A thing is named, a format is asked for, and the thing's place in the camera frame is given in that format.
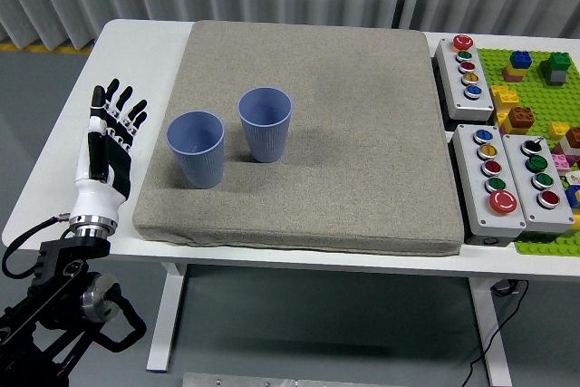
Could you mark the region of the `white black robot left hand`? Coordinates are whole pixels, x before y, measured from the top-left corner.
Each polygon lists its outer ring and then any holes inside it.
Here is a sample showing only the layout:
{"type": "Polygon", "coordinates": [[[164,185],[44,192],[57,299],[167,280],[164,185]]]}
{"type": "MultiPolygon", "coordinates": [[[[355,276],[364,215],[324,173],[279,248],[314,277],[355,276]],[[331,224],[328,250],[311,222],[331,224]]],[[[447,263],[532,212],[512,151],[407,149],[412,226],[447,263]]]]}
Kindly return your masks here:
{"type": "Polygon", "coordinates": [[[127,109],[133,89],[119,87],[120,81],[113,79],[108,86],[93,89],[75,175],[74,222],[89,216],[116,222],[120,205],[130,196],[131,149],[147,119],[148,103],[141,100],[127,109]]]}

